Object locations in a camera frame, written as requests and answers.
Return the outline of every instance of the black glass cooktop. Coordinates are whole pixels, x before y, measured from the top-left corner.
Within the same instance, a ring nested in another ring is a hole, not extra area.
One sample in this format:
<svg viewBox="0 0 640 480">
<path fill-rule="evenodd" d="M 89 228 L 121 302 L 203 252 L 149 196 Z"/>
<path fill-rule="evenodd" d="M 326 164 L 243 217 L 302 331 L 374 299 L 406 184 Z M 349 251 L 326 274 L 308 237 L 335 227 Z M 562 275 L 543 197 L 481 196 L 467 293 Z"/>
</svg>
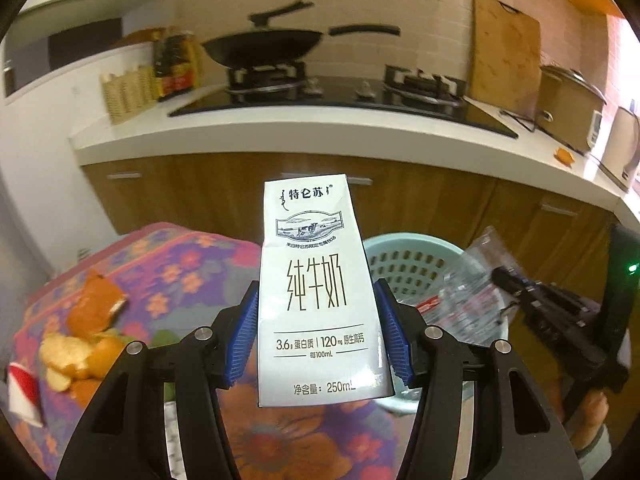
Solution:
<svg viewBox="0 0 640 480">
<path fill-rule="evenodd" d="M 511 139 L 518 138 L 518 134 L 512 132 L 500 121 L 466 101 L 462 102 L 460 107 L 427 104 L 386 91 L 383 89 L 382 81 L 373 80 L 369 81 L 369 85 L 375 97 L 362 98 L 356 94 L 356 90 L 362 86 L 362 79 L 360 78 L 319 76 L 317 80 L 318 86 L 323 90 L 322 95 L 306 94 L 302 88 L 292 88 L 273 93 L 231 95 L 224 88 L 221 88 L 182 108 L 178 108 L 170 113 L 169 117 L 255 106 L 345 106 L 391 110 L 434 117 L 476 126 L 496 134 L 511 137 Z"/>
</svg>

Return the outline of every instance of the electric kettle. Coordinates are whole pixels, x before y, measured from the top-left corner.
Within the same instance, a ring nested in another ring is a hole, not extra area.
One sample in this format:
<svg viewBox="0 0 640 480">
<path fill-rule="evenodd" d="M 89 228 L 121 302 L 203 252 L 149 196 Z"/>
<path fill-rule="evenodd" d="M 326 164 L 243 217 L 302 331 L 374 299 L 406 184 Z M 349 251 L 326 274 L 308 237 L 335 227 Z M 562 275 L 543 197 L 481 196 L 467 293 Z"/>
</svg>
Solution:
<svg viewBox="0 0 640 480">
<path fill-rule="evenodd" d="M 622 189 L 628 190 L 640 165 L 640 120 L 619 107 L 613 119 L 600 168 Z"/>
</svg>

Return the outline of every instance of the kitchen counter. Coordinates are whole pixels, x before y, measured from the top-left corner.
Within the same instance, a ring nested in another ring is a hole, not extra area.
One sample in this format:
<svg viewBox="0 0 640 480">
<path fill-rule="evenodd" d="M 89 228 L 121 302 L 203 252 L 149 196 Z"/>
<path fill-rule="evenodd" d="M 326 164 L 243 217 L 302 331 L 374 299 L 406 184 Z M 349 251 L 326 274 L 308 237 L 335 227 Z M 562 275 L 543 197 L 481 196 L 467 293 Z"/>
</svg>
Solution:
<svg viewBox="0 0 640 480">
<path fill-rule="evenodd" d="M 640 198 L 610 181 L 597 163 L 574 155 L 572 168 L 554 158 L 561 145 L 530 132 L 498 108 L 469 100 L 519 134 L 514 140 L 436 118 L 363 108 L 296 105 L 171 111 L 215 90 L 179 96 L 118 126 L 108 118 L 70 138 L 80 166 L 186 153 L 279 152 L 351 155 L 484 174 L 549 190 L 614 212 L 640 232 Z"/>
</svg>

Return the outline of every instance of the rice cooker lid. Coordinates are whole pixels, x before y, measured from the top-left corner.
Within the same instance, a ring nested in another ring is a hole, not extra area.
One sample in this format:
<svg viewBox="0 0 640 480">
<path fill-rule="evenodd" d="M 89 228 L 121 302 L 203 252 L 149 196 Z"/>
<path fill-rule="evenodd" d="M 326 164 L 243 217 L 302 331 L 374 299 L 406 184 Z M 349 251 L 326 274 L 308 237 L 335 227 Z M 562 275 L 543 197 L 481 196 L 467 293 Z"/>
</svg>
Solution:
<svg viewBox="0 0 640 480">
<path fill-rule="evenodd" d="M 578 83 L 580 86 L 586 88 L 588 91 L 599 97 L 604 104 L 607 104 L 607 100 L 602 95 L 602 92 L 594 85 L 589 83 L 584 76 L 577 70 L 562 68 L 554 65 L 545 65 L 541 67 L 543 73 L 559 76 L 569 81 Z"/>
</svg>

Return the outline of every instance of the gas stove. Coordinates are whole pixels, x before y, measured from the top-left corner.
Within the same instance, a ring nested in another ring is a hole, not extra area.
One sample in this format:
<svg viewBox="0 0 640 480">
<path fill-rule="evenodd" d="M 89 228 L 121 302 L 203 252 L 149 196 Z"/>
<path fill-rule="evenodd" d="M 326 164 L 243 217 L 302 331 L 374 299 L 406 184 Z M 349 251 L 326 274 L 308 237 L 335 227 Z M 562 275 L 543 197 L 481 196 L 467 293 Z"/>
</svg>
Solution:
<svg viewBox="0 0 640 480">
<path fill-rule="evenodd" d="M 255 106 L 339 106 L 370 108 L 439 118 L 468 124 L 517 139 L 518 134 L 485 111 L 464 100 L 464 81 L 427 76 L 387 66 L 383 80 L 355 77 L 307 77 L 303 63 L 229 70 L 226 88 L 178 108 L 170 117 Z"/>
</svg>

